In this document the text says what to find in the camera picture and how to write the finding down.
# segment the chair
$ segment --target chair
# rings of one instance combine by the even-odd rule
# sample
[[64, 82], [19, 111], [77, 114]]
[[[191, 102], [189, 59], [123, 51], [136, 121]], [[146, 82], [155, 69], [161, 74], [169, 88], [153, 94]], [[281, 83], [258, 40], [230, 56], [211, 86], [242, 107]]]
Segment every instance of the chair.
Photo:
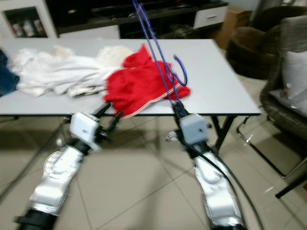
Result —
[[254, 28], [235, 29], [227, 47], [226, 57], [236, 73], [250, 78], [267, 79], [276, 53], [280, 21], [306, 13], [306, 7], [272, 7], [257, 17]]
[[[304, 52], [307, 51], [307, 16], [286, 18], [282, 20], [280, 29], [280, 47], [274, 59], [273, 67], [270, 71], [269, 79], [260, 93], [262, 108], [267, 113], [267, 118], [280, 130], [289, 132], [296, 138], [307, 143], [307, 119], [290, 109], [282, 106], [269, 92], [275, 89], [283, 88], [281, 66], [282, 61], [288, 51]], [[287, 177], [295, 172], [300, 166], [307, 162], [307, 157], [295, 166], [288, 175], [283, 174], [260, 150], [250, 143], [240, 132], [240, 126], [237, 133], [274, 168], [282, 177]]]

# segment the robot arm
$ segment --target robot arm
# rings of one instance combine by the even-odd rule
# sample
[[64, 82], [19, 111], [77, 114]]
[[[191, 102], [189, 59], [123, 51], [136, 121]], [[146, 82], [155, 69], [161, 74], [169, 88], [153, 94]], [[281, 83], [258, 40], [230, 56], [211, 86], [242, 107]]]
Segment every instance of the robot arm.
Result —
[[43, 177], [30, 197], [26, 214], [18, 217], [19, 230], [52, 230], [68, 195], [69, 185], [78, 172], [83, 159], [91, 150], [99, 149], [97, 143], [107, 139], [119, 122], [122, 113], [111, 122], [109, 128], [99, 125], [111, 104], [106, 104], [94, 115], [76, 113], [69, 119], [71, 138], [59, 151], [45, 162]]
[[198, 114], [188, 114], [182, 104], [173, 105], [173, 110], [179, 130], [171, 132], [166, 140], [179, 140], [193, 160], [210, 228], [246, 230], [239, 201], [228, 179], [228, 169], [216, 157], [217, 151], [206, 144], [209, 140], [207, 122]]

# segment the white towel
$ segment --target white towel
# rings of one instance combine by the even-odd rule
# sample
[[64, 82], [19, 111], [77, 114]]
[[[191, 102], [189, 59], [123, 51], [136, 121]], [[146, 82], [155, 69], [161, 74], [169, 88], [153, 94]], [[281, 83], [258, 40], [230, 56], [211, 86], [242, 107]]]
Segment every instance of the white towel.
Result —
[[89, 95], [104, 90], [106, 79], [132, 54], [123, 46], [102, 49], [98, 57], [75, 56], [70, 49], [55, 46], [55, 54], [25, 48], [13, 59], [11, 70], [20, 77], [17, 89], [33, 96], [48, 91], [68, 96]]

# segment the table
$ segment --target table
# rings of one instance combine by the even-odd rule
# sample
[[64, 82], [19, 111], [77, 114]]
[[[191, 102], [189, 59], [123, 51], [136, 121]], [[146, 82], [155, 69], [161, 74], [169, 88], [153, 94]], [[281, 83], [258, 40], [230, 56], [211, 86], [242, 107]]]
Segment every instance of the table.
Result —
[[[188, 73], [188, 86], [192, 89], [189, 97], [182, 100], [190, 113], [211, 116], [218, 140], [219, 149], [236, 116], [260, 115], [250, 95], [225, 60], [222, 52], [213, 40], [160, 40], [165, 58], [175, 63], [173, 54], [184, 63]], [[8, 57], [25, 47], [41, 51], [52, 51], [54, 45], [72, 48], [77, 55], [95, 57], [104, 46], [126, 46], [137, 51], [143, 39], [50, 39], [27, 38], [3, 41], [2, 48]], [[178, 64], [173, 69], [182, 76]], [[100, 95], [91, 95], [72, 99], [66, 95], [57, 96], [53, 92], [33, 97], [16, 91], [0, 98], [1, 116], [61, 116], [80, 111], [92, 112], [103, 103]], [[143, 116], [172, 116], [169, 101], [163, 100], [143, 110]], [[218, 116], [226, 116], [222, 127]]]

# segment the denim fabric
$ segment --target denim fabric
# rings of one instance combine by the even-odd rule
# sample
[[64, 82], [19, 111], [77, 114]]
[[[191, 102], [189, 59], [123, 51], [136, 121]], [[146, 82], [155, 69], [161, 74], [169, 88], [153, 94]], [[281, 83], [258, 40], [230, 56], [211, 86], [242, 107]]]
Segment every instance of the denim fabric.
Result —
[[6, 68], [7, 63], [8, 58], [0, 50], [0, 97], [15, 91], [19, 81], [19, 77]]

